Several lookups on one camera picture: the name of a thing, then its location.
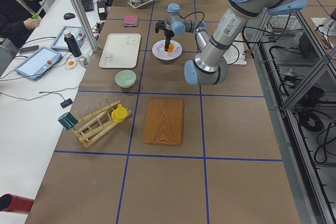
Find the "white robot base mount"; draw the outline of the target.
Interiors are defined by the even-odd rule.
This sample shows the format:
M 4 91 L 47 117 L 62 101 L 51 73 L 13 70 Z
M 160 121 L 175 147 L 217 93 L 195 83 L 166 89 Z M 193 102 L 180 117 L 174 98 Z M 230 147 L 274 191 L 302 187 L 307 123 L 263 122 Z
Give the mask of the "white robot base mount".
M 246 54 L 244 53 L 244 44 L 233 42 L 230 48 L 224 53 L 224 58 L 229 65 L 246 65 Z

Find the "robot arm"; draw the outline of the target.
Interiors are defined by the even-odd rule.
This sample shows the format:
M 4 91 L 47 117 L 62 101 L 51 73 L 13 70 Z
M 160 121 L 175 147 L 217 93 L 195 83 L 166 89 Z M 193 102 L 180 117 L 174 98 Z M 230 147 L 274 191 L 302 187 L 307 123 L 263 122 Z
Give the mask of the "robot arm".
M 155 30 L 164 30 L 165 50 L 175 35 L 193 33 L 200 48 L 193 60 L 184 66 L 184 77 L 190 85 L 215 85 L 223 82 L 228 75 L 228 64 L 224 53 L 252 18 L 264 8 L 270 15 L 290 14 L 303 9 L 308 0 L 228 0 L 229 6 L 217 28 L 209 35 L 201 21 L 187 20 L 180 16 L 180 7 L 170 4 L 165 21 L 157 23 Z

